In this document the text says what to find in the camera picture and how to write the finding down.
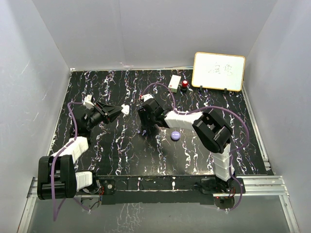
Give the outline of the white earbud charging case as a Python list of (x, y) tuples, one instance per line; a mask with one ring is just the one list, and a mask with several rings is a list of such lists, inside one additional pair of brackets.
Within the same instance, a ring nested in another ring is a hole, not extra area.
[(121, 112), (126, 116), (129, 115), (129, 111), (130, 111), (129, 105), (123, 104), (121, 107), (122, 107)]

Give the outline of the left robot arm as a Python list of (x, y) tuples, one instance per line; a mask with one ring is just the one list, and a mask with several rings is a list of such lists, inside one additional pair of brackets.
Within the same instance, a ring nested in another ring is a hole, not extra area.
[(85, 99), (82, 105), (86, 113), (80, 120), (73, 114), (68, 103), (73, 122), (73, 137), (51, 156), (43, 156), (38, 163), (37, 195), (40, 200), (73, 198), (81, 189), (94, 194), (100, 189), (100, 181), (91, 171), (76, 172), (74, 165), (78, 158), (89, 149), (92, 129), (101, 123), (109, 124), (120, 114), (129, 114), (129, 105), (106, 105), (99, 101), (92, 103)]

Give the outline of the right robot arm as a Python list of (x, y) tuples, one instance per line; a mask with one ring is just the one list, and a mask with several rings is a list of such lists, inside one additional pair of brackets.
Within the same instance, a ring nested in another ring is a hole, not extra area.
[(217, 188), (229, 192), (234, 187), (231, 175), (234, 167), (230, 161), (231, 127), (215, 112), (224, 111), (218, 106), (207, 106), (192, 112), (179, 112), (176, 109), (163, 109), (150, 94), (140, 97), (142, 106), (138, 111), (141, 125), (147, 128), (157, 125), (163, 128), (180, 128), (196, 132), (203, 146), (212, 153), (215, 164)]

